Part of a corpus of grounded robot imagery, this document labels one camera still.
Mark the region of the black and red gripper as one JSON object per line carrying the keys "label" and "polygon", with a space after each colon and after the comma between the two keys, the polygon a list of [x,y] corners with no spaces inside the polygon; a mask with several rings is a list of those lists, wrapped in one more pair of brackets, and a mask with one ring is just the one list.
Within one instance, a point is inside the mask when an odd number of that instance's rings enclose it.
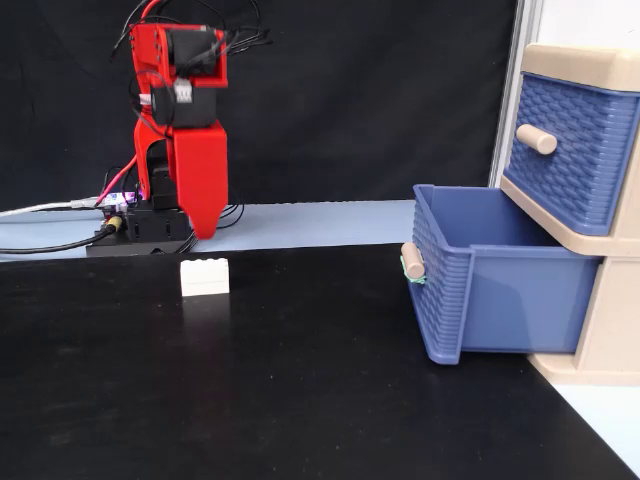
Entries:
{"label": "black and red gripper", "polygon": [[196,237],[211,239],[229,195],[227,135],[216,121],[217,90],[175,82],[152,87],[150,95],[154,121],[177,128],[173,148],[178,204]]}

